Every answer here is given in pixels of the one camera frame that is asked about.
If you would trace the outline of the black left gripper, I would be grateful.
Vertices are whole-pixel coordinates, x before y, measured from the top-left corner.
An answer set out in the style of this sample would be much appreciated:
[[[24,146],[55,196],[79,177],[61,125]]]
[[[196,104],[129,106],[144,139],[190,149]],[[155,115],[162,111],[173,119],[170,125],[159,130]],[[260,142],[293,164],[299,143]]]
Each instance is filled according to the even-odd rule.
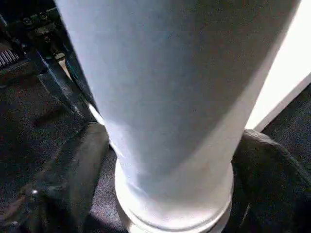
[[[33,65],[37,76],[66,110],[93,120],[98,110],[55,6],[1,6],[0,71]]]

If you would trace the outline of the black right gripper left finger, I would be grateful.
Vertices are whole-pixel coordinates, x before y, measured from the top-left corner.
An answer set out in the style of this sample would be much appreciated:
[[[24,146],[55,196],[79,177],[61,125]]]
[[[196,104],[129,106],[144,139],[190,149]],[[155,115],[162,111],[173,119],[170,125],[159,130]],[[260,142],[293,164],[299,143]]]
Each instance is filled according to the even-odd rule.
[[[83,232],[108,149],[104,125],[85,125],[21,188],[0,217],[0,231]]]

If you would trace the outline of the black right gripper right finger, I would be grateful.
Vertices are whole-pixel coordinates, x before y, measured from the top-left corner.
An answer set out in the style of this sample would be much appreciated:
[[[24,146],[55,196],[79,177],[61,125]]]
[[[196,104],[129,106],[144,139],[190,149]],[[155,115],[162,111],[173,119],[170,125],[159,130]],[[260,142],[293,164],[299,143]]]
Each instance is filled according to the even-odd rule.
[[[260,233],[311,231],[311,175],[279,143],[244,130],[232,160]]]

